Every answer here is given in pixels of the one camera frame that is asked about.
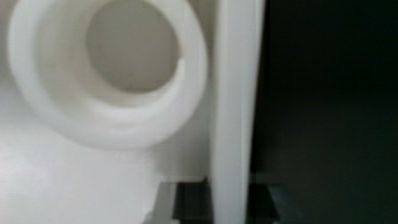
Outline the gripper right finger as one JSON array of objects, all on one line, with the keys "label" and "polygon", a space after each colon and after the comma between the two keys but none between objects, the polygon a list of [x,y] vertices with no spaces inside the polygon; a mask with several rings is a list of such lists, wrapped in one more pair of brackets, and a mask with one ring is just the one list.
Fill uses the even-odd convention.
[{"label": "gripper right finger", "polygon": [[253,224],[289,224],[285,185],[255,175],[251,179]]}]

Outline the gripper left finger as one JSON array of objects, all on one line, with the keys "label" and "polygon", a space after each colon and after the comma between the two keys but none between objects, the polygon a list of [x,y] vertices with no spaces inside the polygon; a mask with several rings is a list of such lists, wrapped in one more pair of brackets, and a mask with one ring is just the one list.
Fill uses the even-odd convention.
[{"label": "gripper left finger", "polygon": [[163,182],[155,206],[143,224],[214,224],[209,180]]}]

